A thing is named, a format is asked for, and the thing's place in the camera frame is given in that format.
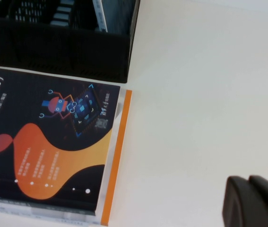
book cover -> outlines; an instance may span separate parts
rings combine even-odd
[[[119,93],[119,86],[0,70],[0,202],[94,215]],[[106,216],[122,142],[118,135]]]

pink circle graphic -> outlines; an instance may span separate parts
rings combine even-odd
[[[0,152],[4,151],[5,149],[10,146],[13,142],[13,138],[8,134],[1,134],[0,135]]]

book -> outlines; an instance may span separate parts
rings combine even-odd
[[[135,0],[93,0],[99,30],[127,34],[135,3]]]
[[[131,91],[0,69],[0,212],[108,225]]]

orange wave graphic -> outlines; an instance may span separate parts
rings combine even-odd
[[[111,133],[86,149],[65,151],[49,143],[37,125],[26,124],[13,141],[19,188],[34,199],[54,196],[78,171],[105,164]]]

white desk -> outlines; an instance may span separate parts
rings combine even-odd
[[[142,0],[111,227],[223,226],[230,175],[268,179],[268,13]],[[0,227],[66,227],[0,214]]]

